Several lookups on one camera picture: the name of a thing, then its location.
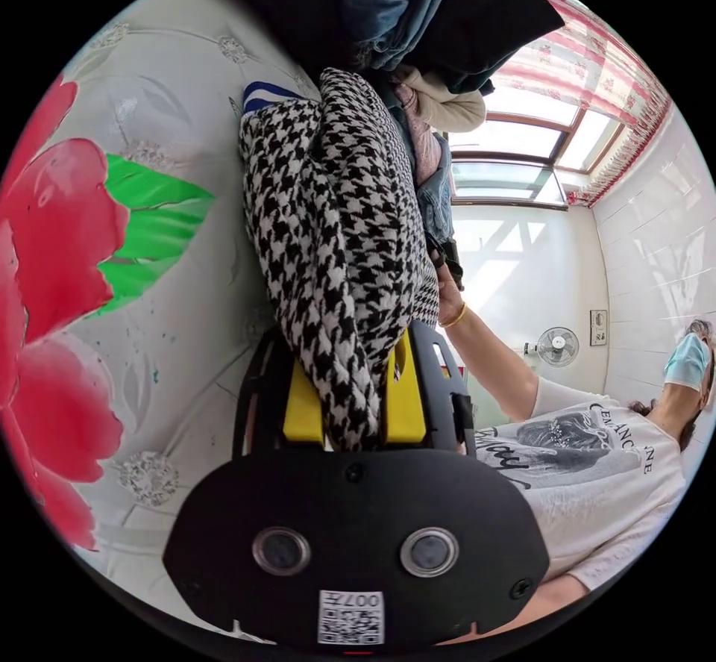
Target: red peony print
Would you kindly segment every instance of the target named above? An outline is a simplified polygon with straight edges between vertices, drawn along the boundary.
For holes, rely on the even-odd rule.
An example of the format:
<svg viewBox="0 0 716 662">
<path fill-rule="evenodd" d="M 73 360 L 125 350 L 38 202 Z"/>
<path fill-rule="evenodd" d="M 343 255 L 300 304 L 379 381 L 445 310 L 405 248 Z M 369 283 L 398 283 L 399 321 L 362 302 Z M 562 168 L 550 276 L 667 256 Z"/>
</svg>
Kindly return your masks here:
<svg viewBox="0 0 716 662">
<path fill-rule="evenodd" d="M 0 421 L 49 521 L 68 544 L 94 549 L 92 511 L 71 483 L 102 476 L 122 424 L 99 359 L 60 331 L 112 299 L 97 265 L 122 247 L 129 212 L 107 192 L 93 142 L 37 154 L 76 95 L 76 83 L 55 81 L 0 183 Z"/>
</svg>

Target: gold bracelet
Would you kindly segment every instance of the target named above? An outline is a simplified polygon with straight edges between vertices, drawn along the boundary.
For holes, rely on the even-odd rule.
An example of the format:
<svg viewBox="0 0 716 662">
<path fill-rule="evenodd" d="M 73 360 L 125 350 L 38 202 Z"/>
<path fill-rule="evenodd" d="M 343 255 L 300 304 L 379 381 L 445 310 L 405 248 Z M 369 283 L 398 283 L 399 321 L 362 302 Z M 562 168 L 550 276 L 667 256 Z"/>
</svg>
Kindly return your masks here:
<svg viewBox="0 0 716 662">
<path fill-rule="evenodd" d="M 447 324 L 441 324 L 441 328 L 450 328 L 451 326 L 455 326 L 456 323 L 459 323 L 461 318 L 465 315 L 465 312 L 468 310 L 468 305 L 463 302 L 462 308 L 460 309 L 460 313 L 452 320 L 448 321 Z"/>
</svg>

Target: woman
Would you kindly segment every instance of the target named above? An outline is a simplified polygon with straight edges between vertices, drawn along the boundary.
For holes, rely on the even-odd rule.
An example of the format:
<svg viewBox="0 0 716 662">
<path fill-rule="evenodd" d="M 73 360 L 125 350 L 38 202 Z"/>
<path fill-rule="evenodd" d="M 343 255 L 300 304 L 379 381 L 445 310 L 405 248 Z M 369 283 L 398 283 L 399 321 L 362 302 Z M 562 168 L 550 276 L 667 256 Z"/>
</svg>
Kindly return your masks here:
<svg viewBox="0 0 716 662">
<path fill-rule="evenodd" d="M 624 407 L 538 377 L 470 311 L 447 266 L 438 277 L 447 338 L 515 421 L 476 431 L 477 457 L 523 491 L 550 555 L 542 584 L 515 620 L 489 633 L 498 634 L 599 587 L 665 524 L 685 486 L 681 453 L 712 388 L 712 327 L 690 324 L 665 367 L 658 400 Z"/>
</svg>

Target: woman's hand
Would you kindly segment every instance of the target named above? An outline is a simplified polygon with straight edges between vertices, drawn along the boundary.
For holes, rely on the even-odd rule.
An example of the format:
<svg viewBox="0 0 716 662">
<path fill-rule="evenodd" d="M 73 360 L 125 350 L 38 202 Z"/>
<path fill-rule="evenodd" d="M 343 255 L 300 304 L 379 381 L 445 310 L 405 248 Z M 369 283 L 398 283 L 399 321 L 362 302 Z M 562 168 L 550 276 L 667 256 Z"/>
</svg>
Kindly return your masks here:
<svg viewBox="0 0 716 662">
<path fill-rule="evenodd" d="M 438 258 L 438 253 L 433 252 L 433 260 Z M 455 284 L 447 264 L 438 269 L 438 288 L 440 291 L 440 311 L 438 319 L 440 324 L 447 324 L 454 321 L 462 311 L 462 296 Z"/>
</svg>

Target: sunlight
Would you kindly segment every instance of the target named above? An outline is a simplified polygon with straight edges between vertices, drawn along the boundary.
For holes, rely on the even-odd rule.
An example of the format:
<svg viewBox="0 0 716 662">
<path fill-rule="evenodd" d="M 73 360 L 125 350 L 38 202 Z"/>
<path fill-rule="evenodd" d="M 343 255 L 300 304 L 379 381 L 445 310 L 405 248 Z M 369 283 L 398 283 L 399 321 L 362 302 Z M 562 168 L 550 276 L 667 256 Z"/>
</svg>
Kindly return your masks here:
<svg viewBox="0 0 716 662">
<path fill-rule="evenodd" d="M 686 246 L 684 253 L 684 274 L 696 274 L 704 271 L 704 255 L 706 254 L 706 228 L 697 229 L 699 234 Z"/>
<path fill-rule="evenodd" d="M 482 306 L 507 281 L 518 264 L 519 262 L 515 260 L 488 259 L 469 281 L 465 281 L 463 296 L 470 309 L 479 313 Z"/>
<path fill-rule="evenodd" d="M 550 177 L 547 182 L 545 182 L 534 201 L 545 204 L 561 204 L 564 201 L 562 190 L 559 189 L 557 177 Z"/>
<path fill-rule="evenodd" d="M 560 158 L 559 166 L 568 169 L 588 169 L 618 127 L 617 120 L 594 110 L 587 110 L 572 141 Z"/>
<path fill-rule="evenodd" d="M 481 252 L 504 223 L 500 219 L 454 219 L 454 238 L 459 250 Z"/>
<path fill-rule="evenodd" d="M 660 174 L 681 195 L 691 192 L 694 189 L 694 182 L 698 181 L 698 178 L 686 178 L 674 162 L 665 167 Z"/>
<path fill-rule="evenodd" d="M 488 120 L 472 132 L 450 133 L 450 150 L 549 157 L 559 140 L 559 135 L 559 130 L 536 127 L 523 122 Z"/>
<path fill-rule="evenodd" d="M 535 243 L 537 237 L 542 233 L 544 229 L 544 222 L 529 222 L 527 224 L 527 230 L 530 233 L 530 242 Z"/>
<path fill-rule="evenodd" d="M 685 195 L 684 200 L 686 202 L 686 211 L 690 212 L 694 207 L 702 206 L 701 192 L 696 188 L 692 187 Z"/>
<path fill-rule="evenodd" d="M 673 294 L 673 290 L 669 287 L 668 282 L 661 272 L 654 272 L 654 279 L 656 280 L 656 288 L 661 291 L 669 318 L 677 318 L 679 316 L 679 305 Z"/>
<path fill-rule="evenodd" d="M 498 87 L 490 93 L 487 105 L 490 112 L 538 117 L 562 125 L 571 125 L 579 112 L 575 104 L 512 87 Z"/>
<path fill-rule="evenodd" d="M 699 290 L 699 277 L 706 272 L 698 272 L 683 279 L 671 281 L 661 287 L 667 308 L 670 313 L 673 311 L 671 316 L 684 316 L 687 312 L 694 310 Z M 672 299 L 673 307 L 669 305 L 669 299 Z"/>
<path fill-rule="evenodd" d="M 512 231 L 502 240 L 497 247 L 498 252 L 517 252 L 522 253 L 522 235 L 520 233 L 520 225 L 515 224 Z"/>
</svg>

